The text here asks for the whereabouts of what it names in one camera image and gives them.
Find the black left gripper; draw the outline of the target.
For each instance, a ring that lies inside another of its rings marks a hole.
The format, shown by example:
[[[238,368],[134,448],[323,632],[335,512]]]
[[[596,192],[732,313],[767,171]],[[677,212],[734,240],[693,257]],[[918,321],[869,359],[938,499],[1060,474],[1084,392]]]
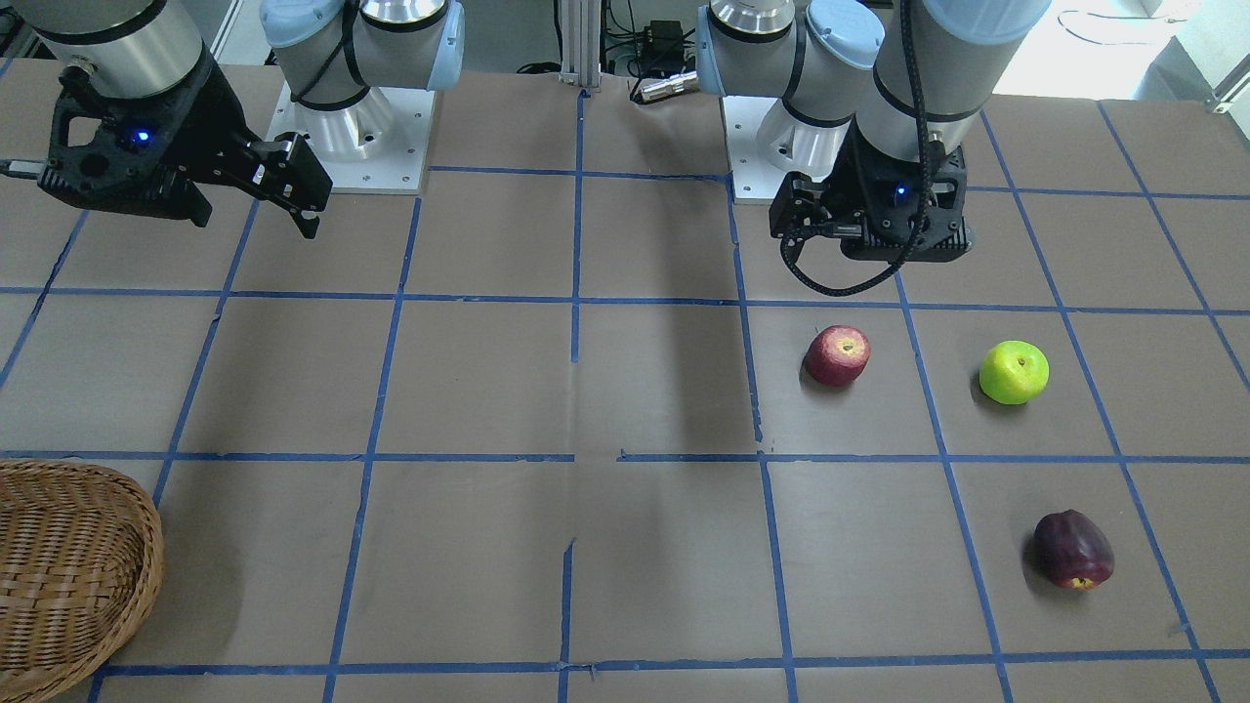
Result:
[[[851,128],[824,180],[786,174],[770,205],[770,234],[782,243],[789,260],[812,236],[835,236],[852,260],[892,261],[911,235],[921,195],[919,163],[884,154]],[[945,263],[972,250],[965,203],[962,148],[948,154],[942,143],[934,144],[926,218],[909,261]]]

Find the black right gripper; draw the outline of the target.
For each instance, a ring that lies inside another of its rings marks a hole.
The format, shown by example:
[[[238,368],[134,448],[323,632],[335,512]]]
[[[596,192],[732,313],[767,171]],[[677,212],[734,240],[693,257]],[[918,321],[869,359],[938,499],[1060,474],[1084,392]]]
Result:
[[[304,239],[318,235],[332,179],[308,134],[258,138],[206,50],[151,98],[106,98],[79,65],[64,68],[59,81],[42,191],[86,210],[206,226],[212,206],[200,184],[235,186],[280,203]]]

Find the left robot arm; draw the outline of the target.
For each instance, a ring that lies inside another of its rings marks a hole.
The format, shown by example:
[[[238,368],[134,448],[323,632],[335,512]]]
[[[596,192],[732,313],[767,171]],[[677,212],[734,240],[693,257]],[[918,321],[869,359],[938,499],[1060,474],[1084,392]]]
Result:
[[[852,260],[945,263],[972,249],[962,141],[1046,1],[710,1],[702,93],[768,98],[758,148],[784,176],[770,235]]]

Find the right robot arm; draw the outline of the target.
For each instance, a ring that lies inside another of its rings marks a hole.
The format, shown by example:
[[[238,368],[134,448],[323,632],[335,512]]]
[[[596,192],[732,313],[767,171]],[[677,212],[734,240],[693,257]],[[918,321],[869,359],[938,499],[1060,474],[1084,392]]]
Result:
[[[332,194],[415,195],[459,1],[14,1],[62,63],[46,155],[9,158],[68,205],[206,226],[232,186],[316,236]]]

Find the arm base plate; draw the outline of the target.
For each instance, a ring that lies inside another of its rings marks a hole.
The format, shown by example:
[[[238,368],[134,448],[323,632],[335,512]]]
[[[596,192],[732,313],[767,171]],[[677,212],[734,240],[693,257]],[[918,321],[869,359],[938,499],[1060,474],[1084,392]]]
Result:
[[[318,111],[291,103],[288,85],[278,94],[269,135],[301,133],[332,180],[334,194],[416,196],[440,93],[372,88],[349,108]]]
[[[848,138],[850,123],[814,126],[794,118],[781,98],[722,98],[732,200],[770,204],[789,173],[821,181]]]

